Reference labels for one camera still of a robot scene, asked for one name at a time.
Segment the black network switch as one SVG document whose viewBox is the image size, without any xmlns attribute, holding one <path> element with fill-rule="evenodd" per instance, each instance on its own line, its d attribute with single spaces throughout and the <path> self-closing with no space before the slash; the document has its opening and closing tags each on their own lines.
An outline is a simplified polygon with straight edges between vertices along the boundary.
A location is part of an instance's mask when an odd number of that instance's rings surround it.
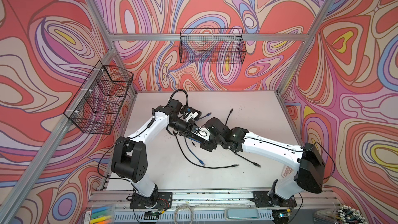
<svg viewBox="0 0 398 224">
<path fill-rule="evenodd" d="M 204 143 L 210 140 L 210 132 L 208 131 L 207 128 L 198 127 L 197 125 L 194 124 L 191 127 L 191 129 L 188 131 L 186 137 L 198 143 Z"/>
<path fill-rule="evenodd" d="M 198 111 L 192 107 L 188 107 L 187 111 L 182 115 L 182 118 L 185 121 L 194 120 L 197 121 L 202 116 L 202 112 Z"/>
</svg>

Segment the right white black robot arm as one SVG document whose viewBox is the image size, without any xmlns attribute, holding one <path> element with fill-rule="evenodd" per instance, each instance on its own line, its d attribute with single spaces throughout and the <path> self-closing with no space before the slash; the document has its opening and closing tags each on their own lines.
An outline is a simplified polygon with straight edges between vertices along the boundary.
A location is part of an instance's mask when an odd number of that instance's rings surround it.
<svg viewBox="0 0 398 224">
<path fill-rule="evenodd" d="M 210 150 L 220 145 L 234 153 L 253 153 L 290 167 L 292 174 L 273 182 L 270 198 L 288 200 L 303 191 L 319 194 L 323 190 L 325 162 L 313 144 L 300 146 L 270 140 L 244 128 L 230 129 L 218 118 L 211 118 L 195 133 Z"/>
</svg>

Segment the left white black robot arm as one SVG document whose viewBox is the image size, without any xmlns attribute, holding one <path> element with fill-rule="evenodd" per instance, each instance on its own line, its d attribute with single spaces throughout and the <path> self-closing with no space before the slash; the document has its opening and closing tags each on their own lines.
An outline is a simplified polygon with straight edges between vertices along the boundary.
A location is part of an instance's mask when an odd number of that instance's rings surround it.
<svg viewBox="0 0 398 224">
<path fill-rule="evenodd" d="M 180 112 L 189 112 L 188 106 L 187 91 L 175 90 L 166 106 L 153 108 L 151 118 L 141 128 L 127 138 L 120 137 L 115 144 L 111 171 L 129 181 L 138 195 L 154 198 L 156 188 L 155 183 L 145 176 L 148 169 L 146 144 L 169 127 L 173 129 L 171 135 L 189 133 L 194 122 L 179 117 Z"/>
</svg>

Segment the white calculator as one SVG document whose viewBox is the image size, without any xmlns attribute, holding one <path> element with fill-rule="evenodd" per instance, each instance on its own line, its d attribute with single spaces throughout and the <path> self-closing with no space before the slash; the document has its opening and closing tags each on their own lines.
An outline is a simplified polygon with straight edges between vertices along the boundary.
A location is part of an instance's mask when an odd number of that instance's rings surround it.
<svg viewBox="0 0 398 224">
<path fill-rule="evenodd" d="M 285 178 L 285 177 L 291 175 L 293 172 L 295 172 L 294 169 L 292 169 L 289 166 L 284 166 L 283 170 L 282 170 L 282 173 L 281 173 L 281 176 L 282 176 L 282 178 Z"/>
</svg>

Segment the grey flat device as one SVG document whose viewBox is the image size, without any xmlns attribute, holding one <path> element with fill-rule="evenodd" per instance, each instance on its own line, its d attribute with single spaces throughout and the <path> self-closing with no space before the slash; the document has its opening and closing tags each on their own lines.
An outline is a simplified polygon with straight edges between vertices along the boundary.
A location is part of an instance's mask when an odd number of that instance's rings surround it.
<svg viewBox="0 0 398 224">
<path fill-rule="evenodd" d="M 229 220 L 247 220 L 259 218 L 260 216 L 257 209 L 229 208 L 225 210 L 225 219 Z"/>
</svg>

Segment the box of coloured markers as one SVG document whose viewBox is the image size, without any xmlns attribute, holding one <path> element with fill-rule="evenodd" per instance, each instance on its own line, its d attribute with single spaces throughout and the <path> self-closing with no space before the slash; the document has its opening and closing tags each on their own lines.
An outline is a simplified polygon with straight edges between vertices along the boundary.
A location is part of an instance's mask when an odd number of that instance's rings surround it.
<svg viewBox="0 0 398 224">
<path fill-rule="evenodd" d="M 81 224 L 113 224 L 115 222 L 115 206 L 104 205 L 87 210 L 83 213 Z"/>
</svg>

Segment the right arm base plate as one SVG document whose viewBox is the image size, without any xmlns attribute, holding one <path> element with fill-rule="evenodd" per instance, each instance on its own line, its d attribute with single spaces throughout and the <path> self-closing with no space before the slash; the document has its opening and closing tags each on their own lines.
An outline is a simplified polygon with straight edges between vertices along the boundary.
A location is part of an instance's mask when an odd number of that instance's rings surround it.
<svg viewBox="0 0 398 224">
<path fill-rule="evenodd" d="M 268 191 L 253 191 L 252 193 L 253 197 L 249 200 L 253 202 L 256 207 L 297 207 L 297 202 L 294 197 L 285 200 L 275 194 L 269 196 Z"/>
</svg>

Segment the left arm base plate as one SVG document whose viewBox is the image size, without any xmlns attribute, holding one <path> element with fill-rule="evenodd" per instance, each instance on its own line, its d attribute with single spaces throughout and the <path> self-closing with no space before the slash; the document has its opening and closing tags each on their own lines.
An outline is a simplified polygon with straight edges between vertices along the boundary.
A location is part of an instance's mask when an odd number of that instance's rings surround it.
<svg viewBox="0 0 398 224">
<path fill-rule="evenodd" d="M 172 192 L 158 192 L 151 197 L 145 198 L 138 193 L 133 193 L 132 196 L 126 197 L 130 201 L 130 209 L 157 209 L 165 211 L 172 206 L 173 193 Z"/>
</svg>

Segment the aluminium front rail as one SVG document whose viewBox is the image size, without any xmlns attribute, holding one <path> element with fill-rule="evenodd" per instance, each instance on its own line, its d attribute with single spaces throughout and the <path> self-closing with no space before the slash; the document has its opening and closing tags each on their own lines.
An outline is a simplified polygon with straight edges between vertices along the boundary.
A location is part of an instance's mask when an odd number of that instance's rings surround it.
<svg viewBox="0 0 398 224">
<path fill-rule="evenodd" d="M 206 224 L 206 223 L 287 223 L 291 217 L 294 223 L 313 221 L 313 213 L 320 209 L 332 211 L 341 206 L 335 193 L 325 189 L 321 194 L 302 192 L 294 196 L 297 207 L 256 207 L 249 199 L 258 189 L 214 189 L 214 190 L 161 190 L 172 192 L 172 206 L 165 210 L 130 209 L 131 191 L 100 191 L 90 197 L 87 209 L 104 205 L 115 206 L 116 224 Z M 257 209 L 259 219 L 225 219 L 225 210 L 229 208 Z"/>
</svg>

